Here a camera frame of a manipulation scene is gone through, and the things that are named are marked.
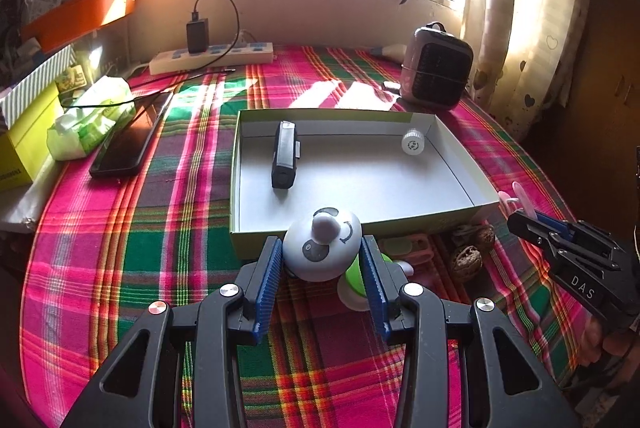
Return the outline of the person's right hand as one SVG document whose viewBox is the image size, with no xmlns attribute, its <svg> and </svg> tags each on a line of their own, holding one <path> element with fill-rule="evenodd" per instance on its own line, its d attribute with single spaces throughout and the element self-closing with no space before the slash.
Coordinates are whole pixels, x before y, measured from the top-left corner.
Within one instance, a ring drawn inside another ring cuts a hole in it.
<svg viewBox="0 0 640 428">
<path fill-rule="evenodd" d="M 630 382 L 639 367 L 639 335 L 633 330 L 606 334 L 599 320 L 592 316 L 580 338 L 578 362 L 582 366 L 597 363 L 604 352 L 623 360 L 610 388 Z"/>
</svg>

